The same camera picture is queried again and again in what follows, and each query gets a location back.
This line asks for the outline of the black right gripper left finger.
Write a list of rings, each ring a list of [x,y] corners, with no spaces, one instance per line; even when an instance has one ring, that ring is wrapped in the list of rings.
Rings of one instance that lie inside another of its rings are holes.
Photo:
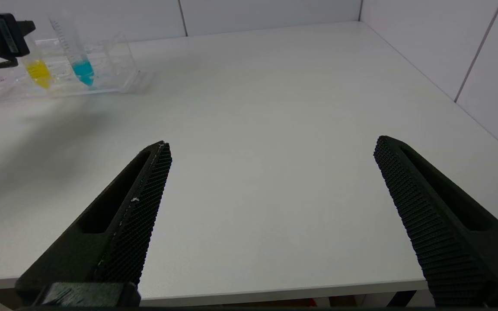
[[[164,141],[144,148],[19,277],[26,303],[47,303],[48,289],[116,289],[140,300],[138,285],[172,165]]]

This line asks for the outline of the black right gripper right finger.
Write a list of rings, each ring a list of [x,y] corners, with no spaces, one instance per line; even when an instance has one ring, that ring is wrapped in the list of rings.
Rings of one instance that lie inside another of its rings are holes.
[[[374,158],[437,307],[498,307],[498,219],[401,140]]]

